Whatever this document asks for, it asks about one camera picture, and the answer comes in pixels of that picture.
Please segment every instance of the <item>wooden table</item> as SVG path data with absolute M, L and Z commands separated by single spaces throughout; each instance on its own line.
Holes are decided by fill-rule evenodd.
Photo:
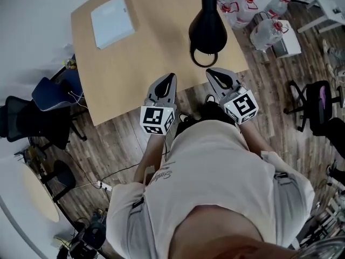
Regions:
M 94 125 L 141 106 L 148 87 L 167 73 L 177 75 L 178 91 L 207 81 L 205 69 L 189 55 L 188 28 L 201 0 L 125 0 L 135 33 L 99 50 L 91 12 L 107 1 L 89 0 L 71 15 L 80 80 Z M 247 70 L 241 48 L 223 15 L 222 19 L 227 45 L 214 67 Z M 196 56 L 204 64 L 213 59 L 201 53 Z
M 47 219 L 58 222 L 60 220 L 59 212 L 47 188 L 29 166 L 23 164 L 22 171 L 23 183 L 32 203 Z

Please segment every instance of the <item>lamp shade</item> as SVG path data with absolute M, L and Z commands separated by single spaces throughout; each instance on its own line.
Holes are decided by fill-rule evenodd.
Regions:
M 189 27 L 190 55 L 193 62 L 200 67 L 210 67 L 216 63 L 227 41 L 226 29 L 217 11 L 217 0 L 202 0 L 202 9 Z M 214 54 L 209 65 L 202 65 L 195 59 L 195 50 Z

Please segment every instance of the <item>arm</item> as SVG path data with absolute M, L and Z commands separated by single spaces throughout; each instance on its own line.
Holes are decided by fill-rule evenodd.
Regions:
M 273 148 L 261 136 L 255 125 L 247 121 L 239 125 L 242 135 L 247 142 L 249 151 L 261 157 L 261 151 L 274 152 Z
M 163 135 L 150 136 L 144 156 L 134 174 L 134 182 L 144 182 L 144 174 L 147 167 L 155 166 L 155 171 L 160 168 L 164 147 L 164 137 L 165 136 Z

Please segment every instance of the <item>power strip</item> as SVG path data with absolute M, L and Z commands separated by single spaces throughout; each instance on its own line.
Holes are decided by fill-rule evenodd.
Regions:
M 109 192 L 111 192 L 112 190 L 113 190 L 113 187 L 111 187 L 109 184 L 106 184 L 106 183 L 104 183 L 104 182 L 102 182 L 102 181 L 97 181 L 97 185 L 99 186 L 99 187 L 102 187 L 102 188 L 104 188 L 104 189 L 106 189 L 107 191 L 109 191 Z

